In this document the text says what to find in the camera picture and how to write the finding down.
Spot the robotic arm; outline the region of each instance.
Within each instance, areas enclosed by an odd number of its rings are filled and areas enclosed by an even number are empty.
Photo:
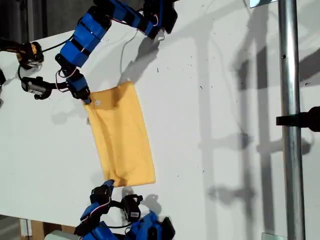
[[[141,218],[139,204],[143,200],[142,196],[132,194],[125,196],[121,202],[112,200],[113,183],[113,180],[108,180],[92,190],[91,205],[82,214],[81,223],[76,227],[74,234],[81,236],[82,240],[172,240],[174,238],[176,231],[168,217],[159,222],[158,216],[151,211]],[[111,227],[104,221],[100,222],[100,217],[107,214],[112,207],[123,210],[130,224]],[[125,235],[113,234],[110,230],[126,227],[130,230]]]
[[[112,20],[136,28],[154,39],[161,29],[171,33],[178,17],[173,2],[175,0],[145,0],[141,15],[118,0],[94,0],[95,5],[79,20],[72,37],[55,56],[61,66],[58,74],[62,72],[66,82],[54,84],[43,81],[42,77],[23,77],[22,88],[41,100],[48,98],[53,89],[69,90],[75,99],[89,104],[90,90],[78,68],[84,65],[107,33]]]

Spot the white table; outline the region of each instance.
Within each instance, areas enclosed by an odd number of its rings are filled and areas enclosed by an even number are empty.
[[[301,59],[320,46],[319,7],[317,1],[299,1]],[[242,1],[183,0],[176,10],[176,26],[159,51],[124,75],[136,82],[156,172],[155,184],[133,188],[146,199],[141,209],[170,216],[178,240],[286,236],[282,129],[276,126],[277,4],[249,15]],[[117,85],[122,49],[135,33],[113,23],[81,69],[92,92]],[[38,42],[46,49],[71,34]],[[126,45],[122,71],[143,39],[138,32]],[[41,70],[31,76],[53,83],[59,50],[46,52]],[[319,62],[311,63],[301,69],[303,111],[319,105],[319,75],[311,74]],[[91,189],[104,181],[87,113],[70,93],[54,91],[47,100],[34,100],[21,89],[17,67],[14,54],[0,53],[0,68],[12,79],[0,95],[0,214],[77,226]],[[309,143],[303,156],[306,232],[317,239],[320,140],[307,129],[302,136]],[[115,189],[113,198],[119,201],[122,191]],[[118,210],[104,220],[122,224]]]

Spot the yellow towel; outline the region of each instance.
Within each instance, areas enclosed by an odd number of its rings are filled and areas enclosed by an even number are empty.
[[[156,181],[148,135],[132,82],[92,92],[84,105],[106,180],[115,187]]]

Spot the metal pole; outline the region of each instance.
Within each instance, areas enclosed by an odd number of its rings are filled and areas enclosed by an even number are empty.
[[[278,0],[282,115],[300,112],[299,54],[296,0]],[[305,240],[301,129],[282,128],[288,240]]]

